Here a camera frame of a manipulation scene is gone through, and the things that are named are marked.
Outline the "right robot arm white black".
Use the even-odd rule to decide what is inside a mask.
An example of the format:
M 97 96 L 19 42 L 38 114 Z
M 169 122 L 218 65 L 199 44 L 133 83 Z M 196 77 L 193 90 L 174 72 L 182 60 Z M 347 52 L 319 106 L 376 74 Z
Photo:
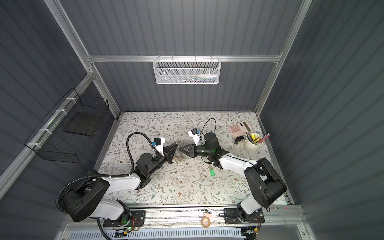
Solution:
M 180 149 L 190 158 L 206 158 L 207 163 L 222 170 L 232 171 L 247 180 L 251 193 L 238 204 L 238 215 L 247 217 L 261 208 L 269 206 L 283 195 L 287 186 L 269 160 L 262 158 L 257 161 L 246 160 L 234 156 L 221 148 L 216 134 L 213 132 L 204 135 L 201 143 L 201 132 L 193 129 L 188 132 L 194 140 L 193 144 Z

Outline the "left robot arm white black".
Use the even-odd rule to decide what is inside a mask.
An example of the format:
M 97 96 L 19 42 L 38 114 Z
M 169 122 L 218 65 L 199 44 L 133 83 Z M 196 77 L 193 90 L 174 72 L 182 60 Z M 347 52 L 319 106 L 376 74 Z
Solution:
M 144 188 L 151 181 L 151 174 L 159 170 L 165 163 L 171 164 L 178 148 L 173 144 L 150 153 L 142 154 L 132 174 L 102 175 L 92 170 L 59 190 L 55 204 L 57 208 L 69 214 L 74 222 L 87 218 L 109 219 L 126 226 L 132 218 L 128 206 L 121 200 L 109 200 L 107 196 L 119 191 L 135 191 Z

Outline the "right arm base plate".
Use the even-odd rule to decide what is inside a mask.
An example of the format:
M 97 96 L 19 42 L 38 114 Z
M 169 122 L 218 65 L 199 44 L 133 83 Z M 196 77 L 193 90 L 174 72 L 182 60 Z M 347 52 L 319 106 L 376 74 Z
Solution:
M 230 224 L 263 224 L 265 217 L 262 209 L 256 210 L 251 215 L 242 213 L 243 218 L 240 216 L 240 209 L 237 208 L 224 208 L 223 213 L 219 214 L 220 217 L 225 219 L 225 223 Z

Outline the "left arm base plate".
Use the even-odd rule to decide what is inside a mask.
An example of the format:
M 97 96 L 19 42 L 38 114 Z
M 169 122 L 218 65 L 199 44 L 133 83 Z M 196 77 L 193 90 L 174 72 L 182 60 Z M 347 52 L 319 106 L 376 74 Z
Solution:
M 104 228 L 128 228 L 128 227 L 142 227 L 146 219 L 146 211 L 130 211 L 124 212 L 117 220 L 107 219 L 103 223 Z

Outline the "keyring bunch with grey strap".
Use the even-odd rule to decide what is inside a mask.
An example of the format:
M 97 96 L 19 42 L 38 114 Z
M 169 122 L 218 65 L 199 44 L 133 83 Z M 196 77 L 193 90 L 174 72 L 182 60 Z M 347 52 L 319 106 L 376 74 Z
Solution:
M 175 161 L 178 161 L 178 162 L 184 162 L 184 161 L 186 160 L 186 157 L 185 157 L 185 155 L 181 152 L 180 149 L 181 149 L 181 146 L 180 146 L 180 144 L 178 144 L 173 159 L 174 159 Z

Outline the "key with green tag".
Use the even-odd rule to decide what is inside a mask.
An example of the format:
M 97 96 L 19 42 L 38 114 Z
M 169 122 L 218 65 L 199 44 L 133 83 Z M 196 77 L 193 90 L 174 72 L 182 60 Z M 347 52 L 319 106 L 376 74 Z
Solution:
M 211 175 L 212 177 L 214 177 L 216 174 L 215 174 L 215 171 L 214 171 L 214 169 L 213 169 L 213 166 L 212 166 L 212 165 L 209 165 L 208 169 L 209 169 L 209 173 L 210 173 L 210 175 Z

